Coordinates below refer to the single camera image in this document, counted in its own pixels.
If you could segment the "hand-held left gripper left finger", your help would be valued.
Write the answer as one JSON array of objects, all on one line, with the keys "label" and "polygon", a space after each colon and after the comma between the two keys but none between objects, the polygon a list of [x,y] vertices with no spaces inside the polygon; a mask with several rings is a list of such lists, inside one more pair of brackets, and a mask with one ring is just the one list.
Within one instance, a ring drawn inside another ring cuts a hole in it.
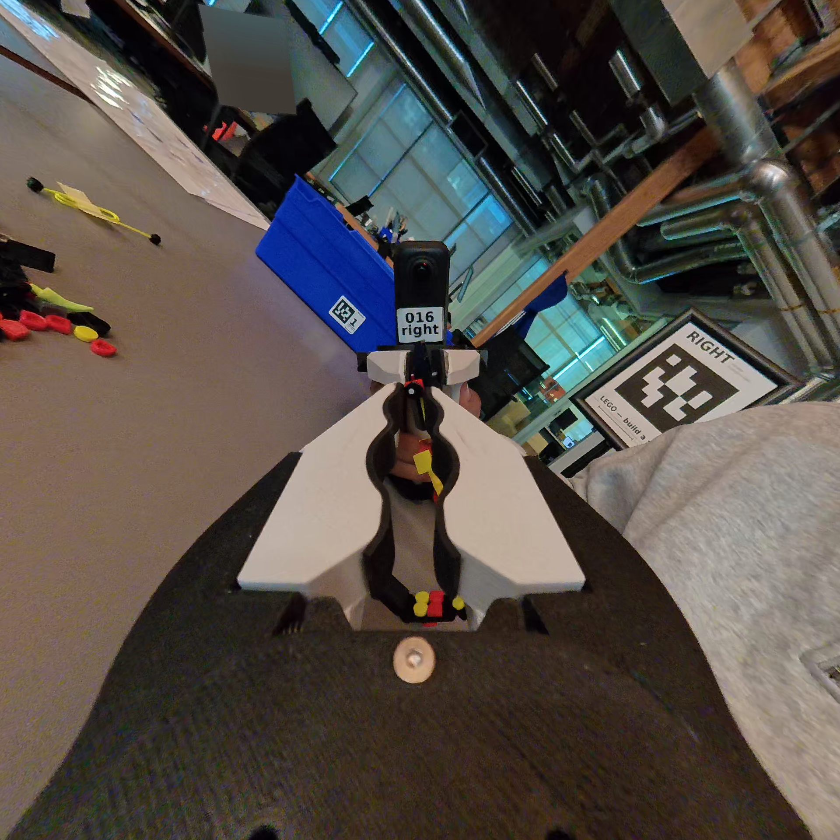
[{"label": "hand-held left gripper left finger", "polygon": [[413,594],[396,579],[391,502],[405,388],[384,385],[306,445],[238,573],[244,591],[330,597],[353,629],[367,597],[403,621]]}]

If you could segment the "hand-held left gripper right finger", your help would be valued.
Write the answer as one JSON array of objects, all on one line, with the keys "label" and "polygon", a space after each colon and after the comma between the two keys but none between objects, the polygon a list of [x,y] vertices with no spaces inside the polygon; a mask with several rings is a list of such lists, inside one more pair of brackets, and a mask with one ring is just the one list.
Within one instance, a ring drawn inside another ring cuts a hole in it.
[{"label": "hand-held left gripper right finger", "polygon": [[580,592],[585,573],[520,448],[429,390],[441,588],[480,625],[496,601]]}]

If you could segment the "black red yellow lego model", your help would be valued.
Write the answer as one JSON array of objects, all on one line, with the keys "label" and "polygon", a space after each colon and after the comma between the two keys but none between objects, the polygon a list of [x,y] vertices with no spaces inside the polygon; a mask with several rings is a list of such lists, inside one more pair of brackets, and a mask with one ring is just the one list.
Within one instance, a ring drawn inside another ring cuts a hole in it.
[{"label": "black red yellow lego model", "polygon": [[[413,456],[416,473],[428,481],[421,484],[432,491],[431,499],[438,504],[444,484],[434,471],[434,444],[429,431],[431,412],[427,410],[426,388],[424,380],[414,377],[405,383],[406,425],[413,427],[412,435],[418,440],[417,451]],[[426,628],[435,627],[443,621],[450,621],[461,616],[465,604],[459,596],[447,601],[443,590],[421,591],[415,595],[414,614],[422,620]]]}]

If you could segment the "pile of lego pieces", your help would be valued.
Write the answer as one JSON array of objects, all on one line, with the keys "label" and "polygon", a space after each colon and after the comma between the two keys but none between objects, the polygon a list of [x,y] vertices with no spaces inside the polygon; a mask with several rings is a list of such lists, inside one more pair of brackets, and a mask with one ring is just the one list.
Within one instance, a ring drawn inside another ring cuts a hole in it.
[{"label": "pile of lego pieces", "polygon": [[32,333],[57,333],[87,345],[103,359],[119,350],[111,341],[112,327],[86,304],[34,282],[31,271],[50,275],[56,255],[48,250],[1,236],[1,339],[18,342]]}]

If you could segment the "person's right forearm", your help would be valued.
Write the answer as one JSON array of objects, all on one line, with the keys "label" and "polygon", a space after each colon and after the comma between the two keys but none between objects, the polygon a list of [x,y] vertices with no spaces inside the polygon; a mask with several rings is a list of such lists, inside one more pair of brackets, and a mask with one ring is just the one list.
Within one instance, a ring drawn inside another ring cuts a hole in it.
[{"label": "person's right forearm", "polygon": [[604,455],[571,487],[685,616],[742,735],[814,838],[838,838],[839,408],[762,406]]}]

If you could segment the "neon yellow lego axle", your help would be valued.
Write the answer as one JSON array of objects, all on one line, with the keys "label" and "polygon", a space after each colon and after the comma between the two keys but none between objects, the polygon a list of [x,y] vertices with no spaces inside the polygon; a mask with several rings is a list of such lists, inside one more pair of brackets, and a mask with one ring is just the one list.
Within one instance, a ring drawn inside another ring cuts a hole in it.
[{"label": "neon yellow lego axle", "polygon": [[[54,199],[54,197],[53,197],[53,193],[54,193],[54,191],[59,190],[59,188],[58,188],[58,189],[54,189],[54,188],[47,187],[44,183],[42,183],[42,181],[40,181],[39,179],[37,179],[37,178],[35,178],[35,177],[33,177],[33,176],[30,176],[30,177],[28,177],[28,178],[27,178],[27,180],[26,180],[26,186],[27,186],[27,188],[29,189],[29,191],[30,191],[30,192],[35,193],[35,194],[44,194],[44,195],[48,195],[48,196],[50,196],[50,197],[51,197],[51,198],[52,198],[52,199],[53,199],[53,200],[54,200],[57,204],[62,205],[62,204],[58,203],[58,202]],[[96,219],[95,217],[91,217],[91,218],[93,218],[93,219],[95,219],[95,220],[97,220],[97,221],[99,221],[99,222],[102,222],[102,223],[105,223],[105,224],[109,224],[109,225],[111,225],[111,226],[113,226],[113,227],[123,228],[123,229],[129,230],[130,232],[132,232],[132,233],[134,233],[134,234],[137,234],[137,235],[139,235],[139,236],[143,237],[144,239],[146,239],[146,240],[150,241],[150,242],[152,243],[152,245],[154,245],[154,246],[159,246],[159,245],[161,245],[161,237],[160,237],[158,234],[149,234],[149,233],[146,233],[146,232],[144,232],[143,230],[140,230],[140,229],[138,229],[138,228],[136,228],[136,227],[134,227],[134,226],[132,226],[132,225],[129,225],[129,224],[127,224],[127,223],[123,222],[123,220],[121,219],[121,217],[119,217],[120,222],[119,222],[119,223],[117,223],[117,224],[110,224],[110,223],[108,223],[108,222],[105,222],[105,221],[102,221],[102,220]]]}]

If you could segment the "cardboard box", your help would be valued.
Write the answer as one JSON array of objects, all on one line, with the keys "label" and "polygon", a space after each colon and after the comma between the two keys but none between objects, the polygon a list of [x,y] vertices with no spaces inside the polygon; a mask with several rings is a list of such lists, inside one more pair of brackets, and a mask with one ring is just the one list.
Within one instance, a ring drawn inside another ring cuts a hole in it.
[{"label": "cardboard box", "polygon": [[[531,414],[527,406],[514,398],[487,419],[486,423],[495,432],[513,439],[531,423]],[[525,452],[531,456],[540,455],[549,445],[550,441],[541,432],[533,434],[524,443],[520,443]]]}]

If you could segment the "wooden workbench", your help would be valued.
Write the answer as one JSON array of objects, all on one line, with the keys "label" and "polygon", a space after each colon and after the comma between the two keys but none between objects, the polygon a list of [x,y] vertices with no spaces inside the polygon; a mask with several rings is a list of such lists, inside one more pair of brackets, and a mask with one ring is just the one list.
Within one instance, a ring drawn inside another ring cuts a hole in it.
[{"label": "wooden workbench", "polygon": [[346,228],[354,231],[373,248],[373,250],[386,261],[392,259],[392,245],[386,243],[380,236],[378,228],[372,222],[363,223],[358,217],[353,216],[347,207],[336,203],[335,209],[339,212]]}]

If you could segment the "blue plastic bin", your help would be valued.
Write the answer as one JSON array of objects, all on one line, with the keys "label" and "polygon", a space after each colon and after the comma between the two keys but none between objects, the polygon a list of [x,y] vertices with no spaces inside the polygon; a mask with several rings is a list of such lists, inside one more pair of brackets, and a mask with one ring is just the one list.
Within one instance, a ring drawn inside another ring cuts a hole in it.
[{"label": "blue plastic bin", "polygon": [[255,253],[352,351],[396,345],[393,269],[299,176]]}]

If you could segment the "black monitor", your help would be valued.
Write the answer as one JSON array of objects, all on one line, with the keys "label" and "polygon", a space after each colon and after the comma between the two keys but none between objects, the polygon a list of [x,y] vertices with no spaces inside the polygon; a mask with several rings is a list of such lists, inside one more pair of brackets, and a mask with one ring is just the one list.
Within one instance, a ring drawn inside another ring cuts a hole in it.
[{"label": "black monitor", "polygon": [[253,204],[275,212],[296,177],[304,177],[337,147],[310,100],[304,98],[295,113],[278,116],[246,143],[232,181]]}]

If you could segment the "wooden ceiling beam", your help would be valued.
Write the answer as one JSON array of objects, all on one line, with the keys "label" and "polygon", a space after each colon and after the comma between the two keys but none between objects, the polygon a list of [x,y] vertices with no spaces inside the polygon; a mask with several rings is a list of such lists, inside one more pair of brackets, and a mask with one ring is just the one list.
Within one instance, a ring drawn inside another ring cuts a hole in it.
[{"label": "wooden ceiling beam", "polygon": [[661,163],[652,174],[614,206],[566,253],[559,257],[513,302],[491,320],[472,339],[476,348],[482,347],[514,320],[535,298],[557,279],[574,279],[601,257],[615,242],[634,227],[643,216],[660,204],[702,165],[719,153],[719,141],[714,132],[704,128],[677,152]]}]

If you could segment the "black framed marker sign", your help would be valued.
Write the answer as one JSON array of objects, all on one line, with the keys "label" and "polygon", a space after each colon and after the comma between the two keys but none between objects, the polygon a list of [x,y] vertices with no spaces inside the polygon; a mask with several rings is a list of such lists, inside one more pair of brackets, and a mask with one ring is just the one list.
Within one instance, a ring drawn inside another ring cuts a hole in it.
[{"label": "black framed marker sign", "polygon": [[614,448],[772,404],[802,384],[699,310],[689,308],[571,395]]}]

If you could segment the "white paper sheet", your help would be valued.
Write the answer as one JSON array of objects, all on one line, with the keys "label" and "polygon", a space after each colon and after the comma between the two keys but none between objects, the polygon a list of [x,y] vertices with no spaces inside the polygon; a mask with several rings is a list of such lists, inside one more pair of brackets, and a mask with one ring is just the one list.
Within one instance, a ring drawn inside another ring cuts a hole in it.
[{"label": "white paper sheet", "polygon": [[101,110],[185,192],[267,231],[265,215],[130,80],[21,2],[2,1],[1,17],[60,81],[68,82]]}]

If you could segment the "small beige paper tag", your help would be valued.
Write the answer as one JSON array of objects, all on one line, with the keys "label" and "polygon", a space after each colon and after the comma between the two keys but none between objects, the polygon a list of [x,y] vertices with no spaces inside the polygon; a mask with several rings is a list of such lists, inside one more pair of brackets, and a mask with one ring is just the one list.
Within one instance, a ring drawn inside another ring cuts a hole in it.
[{"label": "small beige paper tag", "polygon": [[53,197],[58,203],[110,224],[120,222],[116,213],[95,204],[83,191],[63,182],[58,182],[58,188],[59,190],[53,193]]}]

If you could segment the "large metal ceiling pipe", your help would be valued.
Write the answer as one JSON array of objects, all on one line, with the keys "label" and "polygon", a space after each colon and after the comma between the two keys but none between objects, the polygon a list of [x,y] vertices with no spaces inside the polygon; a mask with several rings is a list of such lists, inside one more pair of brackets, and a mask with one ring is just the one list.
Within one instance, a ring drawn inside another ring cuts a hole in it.
[{"label": "large metal ceiling pipe", "polygon": [[838,256],[817,229],[805,178],[783,155],[769,119],[737,61],[730,58],[694,94],[700,116],[738,174],[744,199],[756,205],[792,268],[825,352],[838,371]]}]

